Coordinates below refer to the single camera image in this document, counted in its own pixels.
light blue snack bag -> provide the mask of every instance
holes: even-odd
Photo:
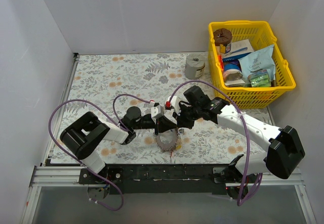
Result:
[[[267,70],[270,80],[275,80],[275,63],[272,59],[273,44],[261,50],[252,52],[247,56],[239,59],[241,65],[243,80],[249,81],[249,75],[261,70]]]

floral mat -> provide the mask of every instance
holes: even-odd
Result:
[[[178,85],[187,81],[184,75],[187,55],[188,53],[80,56],[69,99],[89,100],[116,121],[112,101],[117,95],[128,93],[163,103]],[[211,82],[208,63],[200,80]],[[214,97],[213,89],[202,83],[196,84],[199,84],[210,98]],[[185,100],[183,92],[193,85],[194,83],[185,85],[177,92],[177,95]],[[139,107],[142,114],[150,112],[145,103],[129,97],[120,97],[116,103],[118,115],[122,117],[130,106]],[[94,107],[85,103],[68,104],[59,132],[88,111],[93,111],[97,116],[103,117]],[[246,110],[246,112],[271,124],[266,108]],[[167,111],[167,117],[171,118],[171,112]],[[200,164],[229,163],[236,155],[245,153],[247,146],[244,136],[203,119],[197,120],[192,130],[185,129],[184,133],[180,134],[180,143],[172,155],[168,152],[161,152],[154,140],[153,130],[143,129],[136,132],[137,137],[126,146],[102,141],[96,150],[106,163]],[[261,147],[251,142],[251,154],[262,151]],[[55,146],[51,163],[76,162]]]

yellow basket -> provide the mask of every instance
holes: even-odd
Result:
[[[219,28],[226,28],[232,32],[232,42],[249,39],[254,50],[265,48],[274,44],[272,58],[276,65],[276,87],[226,87],[222,69],[217,58],[213,32]],[[286,91],[296,87],[294,78],[288,68],[287,60],[282,58],[277,45],[277,38],[273,35],[269,23],[265,21],[235,20],[227,22],[213,22],[208,26],[210,41],[208,48],[208,61],[211,76],[215,87],[232,98],[241,109],[264,108],[276,100]],[[217,97],[224,98],[215,91]]]

green package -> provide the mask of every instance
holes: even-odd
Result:
[[[267,70],[258,71],[249,76],[252,87],[269,87],[271,80]]]

white wall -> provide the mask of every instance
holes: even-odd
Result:
[[[0,218],[18,223],[72,52],[43,0],[0,0]]]
[[[301,170],[318,223],[324,223],[324,0],[281,0],[270,25],[289,61],[297,88],[271,109],[277,125],[295,127],[306,156]]]
[[[208,24],[270,19],[279,0],[45,0],[73,52],[206,51]]]

